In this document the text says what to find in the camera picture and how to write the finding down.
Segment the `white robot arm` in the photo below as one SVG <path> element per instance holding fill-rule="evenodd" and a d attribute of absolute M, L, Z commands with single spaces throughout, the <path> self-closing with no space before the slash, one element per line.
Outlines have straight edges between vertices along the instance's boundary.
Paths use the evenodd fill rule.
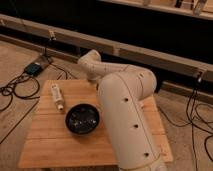
<path fill-rule="evenodd" d="M 131 64 L 101 61 L 96 50 L 78 59 L 89 81 L 98 81 L 97 97 L 119 171 L 168 171 L 140 101 L 157 86 L 154 73 Z"/>

